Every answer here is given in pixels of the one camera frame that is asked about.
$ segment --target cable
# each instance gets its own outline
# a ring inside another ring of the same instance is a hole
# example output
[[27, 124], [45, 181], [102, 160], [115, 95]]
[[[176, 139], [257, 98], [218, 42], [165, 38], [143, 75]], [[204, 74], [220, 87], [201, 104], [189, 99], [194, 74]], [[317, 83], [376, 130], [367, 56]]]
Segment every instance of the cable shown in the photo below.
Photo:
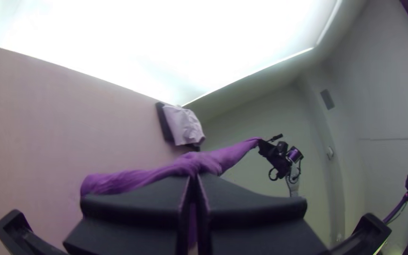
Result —
[[302, 174], [302, 160], [300, 160], [300, 161], [298, 162], [298, 174], [297, 174], [296, 176], [292, 177], [292, 179], [294, 179], [295, 181], [292, 181], [292, 180], [290, 179], [290, 174], [289, 174], [289, 182], [290, 182], [291, 184], [296, 184], [296, 183], [298, 182], [298, 177], [300, 176], [300, 174]]
[[396, 217], [394, 217], [393, 219], [391, 219], [389, 222], [387, 222], [385, 225], [388, 225], [388, 224], [392, 223], [393, 221], [395, 221], [399, 217], [399, 215], [401, 215], [401, 212], [406, 208], [407, 203], [408, 203], [408, 201], [402, 206], [402, 209], [398, 213], [398, 215]]

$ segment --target bright light panel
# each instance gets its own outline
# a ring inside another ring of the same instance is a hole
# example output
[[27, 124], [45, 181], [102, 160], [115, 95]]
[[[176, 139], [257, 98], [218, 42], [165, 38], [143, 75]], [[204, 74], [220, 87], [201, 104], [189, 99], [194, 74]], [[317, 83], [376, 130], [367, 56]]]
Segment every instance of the bright light panel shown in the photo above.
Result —
[[313, 49], [338, 5], [0, 0], [0, 47], [183, 105]]

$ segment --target purple motor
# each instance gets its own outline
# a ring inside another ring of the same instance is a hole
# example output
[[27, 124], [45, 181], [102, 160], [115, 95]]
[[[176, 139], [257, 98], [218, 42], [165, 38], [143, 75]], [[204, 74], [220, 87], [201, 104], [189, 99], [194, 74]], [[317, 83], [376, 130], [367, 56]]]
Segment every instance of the purple motor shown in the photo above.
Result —
[[291, 163], [297, 163], [299, 160], [303, 159], [303, 154], [295, 146], [292, 146], [291, 149], [286, 153], [286, 158]]

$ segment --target ceiling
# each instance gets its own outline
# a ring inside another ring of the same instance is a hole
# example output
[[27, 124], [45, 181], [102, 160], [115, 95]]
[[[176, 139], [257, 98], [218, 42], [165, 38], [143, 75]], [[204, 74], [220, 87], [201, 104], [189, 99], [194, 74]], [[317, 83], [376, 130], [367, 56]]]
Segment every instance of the ceiling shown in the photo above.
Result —
[[290, 85], [300, 72], [325, 60], [361, 12], [366, 0], [344, 0], [321, 43], [313, 50], [238, 80], [187, 105], [201, 122], [223, 114], [273, 90]]

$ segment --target white wall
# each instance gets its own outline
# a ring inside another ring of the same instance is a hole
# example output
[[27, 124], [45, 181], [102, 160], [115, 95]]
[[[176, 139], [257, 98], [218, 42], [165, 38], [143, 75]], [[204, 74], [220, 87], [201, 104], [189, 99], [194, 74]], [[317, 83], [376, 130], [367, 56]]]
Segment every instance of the white wall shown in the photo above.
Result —
[[[348, 111], [334, 90], [335, 84], [326, 71], [315, 66], [302, 73], [298, 81], [305, 93], [313, 119], [324, 146], [331, 146], [335, 157], [329, 163], [333, 186], [337, 231], [342, 237], [351, 235], [358, 221], [366, 213], [366, 176]], [[320, 92], [328, 89], [335, 108], [327, 110]]]
[[163, 141], [156, 102], [0, 49], [0, 219], [17, 208], [39, 237], [63, 249], [83, 217], [86, 175], [155, 168], [187, 151]]
[[[302, 161], [300, 195], [308, 200], [306, 221], [327, 245], [330, 243], [329, 201], [325, 180], [325, 161], [314, 143], [316, 131], [306, 100], [296, 87], [282, 88], [268, 96], [246, 103], [203, 124], [207, 140], [204, 150], [213, 150], [254, 136], [270, 138], [279, 133], [299, 148]], [[284, 180], [268, 179], [268, 161], [257, 150], [228, 170], [223, 178], [254, 192], [269, 196], [289, 196]]]
[[[326, 65], [366, 167], [366, 210], [383, 218], [408, 174], [408, 15], [401, 3], [369, 1]], [[403, 250], [408, 206], [390, 227], [390, 242]]]

